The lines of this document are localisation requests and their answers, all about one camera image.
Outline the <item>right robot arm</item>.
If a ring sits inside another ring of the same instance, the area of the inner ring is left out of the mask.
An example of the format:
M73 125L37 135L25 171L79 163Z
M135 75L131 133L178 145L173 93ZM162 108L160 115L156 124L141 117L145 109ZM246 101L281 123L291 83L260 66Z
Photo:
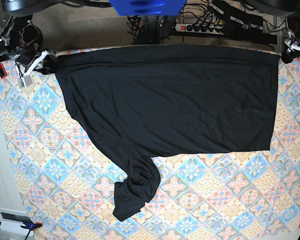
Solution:
M43 33L32 23L33 14L61 0L2 0L5 16L0 22L0 77L7 76L2 62L14 60L28 71L43 50Z

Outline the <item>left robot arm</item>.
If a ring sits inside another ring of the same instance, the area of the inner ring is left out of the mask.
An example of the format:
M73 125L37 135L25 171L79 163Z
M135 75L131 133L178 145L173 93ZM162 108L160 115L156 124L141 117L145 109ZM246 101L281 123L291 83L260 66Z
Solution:
M281 59L289 64L300 56L300 0L241 0L240 4L250 10L284 18L284 50Z

